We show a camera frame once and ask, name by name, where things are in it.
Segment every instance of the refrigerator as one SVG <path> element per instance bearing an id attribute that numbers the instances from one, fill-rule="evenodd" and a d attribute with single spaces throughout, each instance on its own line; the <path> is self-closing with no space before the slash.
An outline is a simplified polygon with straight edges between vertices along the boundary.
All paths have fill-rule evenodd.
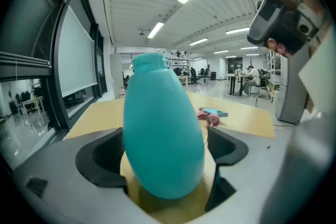
<path id="1" fill-rule="evenodd" d="M 303 46 L 290 58 L 280 56 L 280 88 L 276 104 L 276 116 L 280 121 L 292 124 L 300 122 L 308 93 L 299 78 L 299 71 L 308 60 L 309 46 Z"/>

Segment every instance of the white shelving unit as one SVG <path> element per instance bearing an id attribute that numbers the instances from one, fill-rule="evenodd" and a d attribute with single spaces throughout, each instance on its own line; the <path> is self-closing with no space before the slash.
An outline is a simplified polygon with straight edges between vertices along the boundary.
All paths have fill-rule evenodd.
<path id="1" fill-rule="evenodd" d="M 187 76 L 189 76 L 188 83 L 191 82 L 191 67 L 192 67 L 192 59 L 183 59 L 183 58 L 177 58 L 177 57 L 168 57 L 167 58 L 169 69 L 175 69 L 176 67 L 181 68 L 182 72 L 181 75 L 183 75 L 183 72 L 187 72 Z"/>
<path id="2" fill-rule="evenodd" d="M 269 50 L 266 55 L 267 72 L 269 73 L 269 79 L 267 79 L 266 88 L 273 102 L 273 92 L 277 90 L 277 85 L 280 85 L 281 65 L 280 54 Z"/>

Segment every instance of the white shirt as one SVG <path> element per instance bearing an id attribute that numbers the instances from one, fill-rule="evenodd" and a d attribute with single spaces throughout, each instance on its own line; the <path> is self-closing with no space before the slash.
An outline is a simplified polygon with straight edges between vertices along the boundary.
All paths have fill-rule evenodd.
<path id="1" fill-rule="evenodd" d="M 248 75 L 252 76 L 252 80 L 254 80 L 258 86 L 260 86 L 260 75 L 257 69 L 252 68 L 251 72 Z"/>

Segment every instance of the hand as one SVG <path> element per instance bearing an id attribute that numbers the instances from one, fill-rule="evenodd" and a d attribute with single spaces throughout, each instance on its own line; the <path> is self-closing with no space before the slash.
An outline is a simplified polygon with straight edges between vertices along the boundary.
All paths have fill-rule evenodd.
<path id="1" fill-rule="evenodd" d="M 267 47 L 270 50 L 276 51 L 280 55 L 285 56 L 286 58 L 291 57 L 291 54 L 286 51 L 286 47 L 284 46 L 284 44 L 281 44 L 281 43 L 278 44 L 275 41 L 275 39 L 269 38 L 267 41 Z"/>

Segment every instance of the white roller blind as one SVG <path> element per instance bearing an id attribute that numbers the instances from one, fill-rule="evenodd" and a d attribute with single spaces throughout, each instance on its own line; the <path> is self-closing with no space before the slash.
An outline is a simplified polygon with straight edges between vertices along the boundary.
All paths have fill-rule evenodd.
<path id="1" fill-rule="evenodd" d="M 62 96 L 97 84 L 94 43 L 69 7 L 61 29 L 58 55 Z"/>

